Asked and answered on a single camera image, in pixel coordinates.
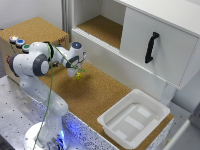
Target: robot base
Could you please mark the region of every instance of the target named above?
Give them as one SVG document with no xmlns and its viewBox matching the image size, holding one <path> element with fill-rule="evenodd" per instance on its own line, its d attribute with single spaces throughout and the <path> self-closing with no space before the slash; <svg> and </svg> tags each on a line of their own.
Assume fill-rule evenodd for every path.
<svg viewBox="0 0 200 150">
<path fill-rule="evenodd" d="M 33 146 L 35 144 L 35 140 L 34 138 L 36 137 L 40 127 L 41 127 L 42 122 L 37 123 L 35 125 L 33 125 L 25 134 L 24 137 L 24 150 L 33 150 Z M 66 138 L 66 134 L 65 134 L 65 141 L 64 142 L 64 147 L 65 149 L 68 147 L 69 142 L 70 142 L 70 138 L 69 136 Z M 45 147 L 45 148 L 41 148 L 39 147 L 37 144 L 35 145 L 35 149 L 34 150 L 49 150 L 49 147 Z"/>
</svg>

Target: white plastic bin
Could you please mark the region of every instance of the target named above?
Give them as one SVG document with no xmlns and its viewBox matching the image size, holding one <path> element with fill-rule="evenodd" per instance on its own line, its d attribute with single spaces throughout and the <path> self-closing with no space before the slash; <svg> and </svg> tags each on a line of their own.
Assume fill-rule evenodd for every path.
<svg viewBox="0 0 200 150">
<path fill-rule="evenodd" d="M 135 89 L 97 120 L 122 147 L 135 149 L 169 113 L 169 108 Z"/>
</svg>

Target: yellow object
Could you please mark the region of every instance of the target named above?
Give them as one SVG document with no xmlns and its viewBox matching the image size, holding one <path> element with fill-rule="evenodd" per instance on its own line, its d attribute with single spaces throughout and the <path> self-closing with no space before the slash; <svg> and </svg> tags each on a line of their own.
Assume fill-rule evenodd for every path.
<svg viewBox="0 0 200 150">
<path fill-rule="evenodd" d="M 77 80 L 80 80 L 80 79 L 81 79 L 81 73 L 79 73 L 79 72 L 76 73 L 76 79 L 77 79 Z"/>
</svg>

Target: cabinet door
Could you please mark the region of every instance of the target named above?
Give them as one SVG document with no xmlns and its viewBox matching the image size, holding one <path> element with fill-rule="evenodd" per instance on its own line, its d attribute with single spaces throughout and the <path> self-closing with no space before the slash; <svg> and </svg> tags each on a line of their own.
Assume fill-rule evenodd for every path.
<svg viewBox="0 0 200 150">
<path fill-rule="evenodd" d="M 153 32 L 159 37 L 154 40 L 153 60 L 146 64 L 145 56 Z M 179 86 L 197 40 L 191 34 L 127 8 L 120 54 Z"/>
</svg>

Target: cabinet compartment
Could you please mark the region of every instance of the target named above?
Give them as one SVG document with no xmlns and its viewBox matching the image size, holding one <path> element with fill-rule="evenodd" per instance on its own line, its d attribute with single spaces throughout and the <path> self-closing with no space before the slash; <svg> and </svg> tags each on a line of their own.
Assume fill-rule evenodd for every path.
<svg viewBox="0 0 200 150">
<path fill-rule="evenodd" d="M 120 48 L 126 7 L 113 0 L 74 0 L 73 28 Z"/>
<path fill-rule="evenodd" d="M 159 38 L 154 40 L 153 60 L 146 64 L 145 56 L 153 32 L 158 33 Z M 191 34 L 127 8 L 120 54 L 179 86 L 197 41 L 198 38 Z"/>
</svg>

